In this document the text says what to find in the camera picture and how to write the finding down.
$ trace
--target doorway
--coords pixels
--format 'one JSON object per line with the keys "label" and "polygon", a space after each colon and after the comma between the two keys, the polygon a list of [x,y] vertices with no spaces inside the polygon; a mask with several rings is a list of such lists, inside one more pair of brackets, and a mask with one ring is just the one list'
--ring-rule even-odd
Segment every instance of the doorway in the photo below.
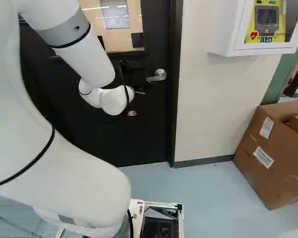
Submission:
{"label": "doorway", "polygon": [[[112,61],[116,79],[118,62],[129,62],[124,76],[137,92],[130,105],[137,116],[115,118],[86,103],[77,89],[80,76],[21,20],[22,74],[33,103],[72,144],[112,165],[165,161],[172,165],[181,44],[176,22],[180,23],[179,18],[182,22],[181,1],[79,3]],[[159,68],[167,78],[147,84],[146,78]],[[119,85],[116,79],[108,87]]]}

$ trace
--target light blue floor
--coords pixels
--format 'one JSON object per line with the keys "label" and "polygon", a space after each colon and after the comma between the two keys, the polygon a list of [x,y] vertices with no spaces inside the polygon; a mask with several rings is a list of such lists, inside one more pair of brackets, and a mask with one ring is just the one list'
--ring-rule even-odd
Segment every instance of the light blue floor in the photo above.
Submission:
{"label": "light blue floor", "polygon": [[[298,203],[268,211],[233,162],[183,169],[160,163],[121,170],[131,180],[133,198],[184,204],[185,238],[298,238]],[[37,228],[43,238],[56,231],[51,224]]]}

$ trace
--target yellow aed device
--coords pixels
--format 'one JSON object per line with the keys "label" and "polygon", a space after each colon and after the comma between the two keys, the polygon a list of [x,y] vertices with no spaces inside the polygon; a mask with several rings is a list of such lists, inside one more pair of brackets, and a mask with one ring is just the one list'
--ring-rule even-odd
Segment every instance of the yellow aed device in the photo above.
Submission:
{"label": "yellow aed device", "polygon": [[286,39],[286,0],[255,0],[245,43],[275,43]]}

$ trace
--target silver door lever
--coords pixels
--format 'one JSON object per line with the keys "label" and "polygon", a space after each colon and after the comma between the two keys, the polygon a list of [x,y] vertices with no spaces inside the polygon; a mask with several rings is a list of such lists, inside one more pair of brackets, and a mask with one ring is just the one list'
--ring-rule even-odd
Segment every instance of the silver door lever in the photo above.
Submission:
{"label": "silver door lever", "polygon": [[167,78],[167,72],[164,69],[159,68],[154,72],[154,77],[146,78],[146,81],[147,82],[163,81],[166,78]]}

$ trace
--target wire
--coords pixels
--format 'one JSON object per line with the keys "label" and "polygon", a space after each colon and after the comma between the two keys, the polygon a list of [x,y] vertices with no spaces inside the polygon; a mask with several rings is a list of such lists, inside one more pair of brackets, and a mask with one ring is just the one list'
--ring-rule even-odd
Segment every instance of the wire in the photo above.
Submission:
{"label": "wire", "polygon": [[36,164],[36,162],[38,162],[42,158],[42,156],[45,154],[45,152],[50,148],[50,146],[53,142],[54,136],[55,136],[55,128],[52,127],[52,134],[50,136],[50,139],[49,139],[48,143],[44,146],[42,151],[27,166],[25,166],[22,170],[15,173],[14,175],[6,178],[5,180],[1,181],[0,186],[4,185],[4,184],[6,184],[6,183],[8,183],[8,182],[10,182],[14,179],[16,179],[17,177],[19,177],[20,175],[22,175],[23,173],[28,171],[32,166],[34,166]]}
{"label": "wire", "polygon": [[133,217],[131,216],[129,209],[127,210],[127,214],[128,214],[129,227],[130,227],[130,238],[134,238]]}
{"label": "wire", "polygon": [[127,60],[125,59],[122,59],[121,61],[118,62],[118,72],[120,74],[120,78],[121,78],[121,82],[122,82],[122,85],[124,86],[124,89],[125,89],[125,93],[126,93],[126,99],[127,99],[127,105],[126,105],[126,111],[127,113],[129,112],[129,93],[128,93],[128,89],[127,89],[127,86],[125,84],[125,80],[124,80],[124,76],[123,76],[123,72],[121,70],[121,63],[122,62],[128,62]]}

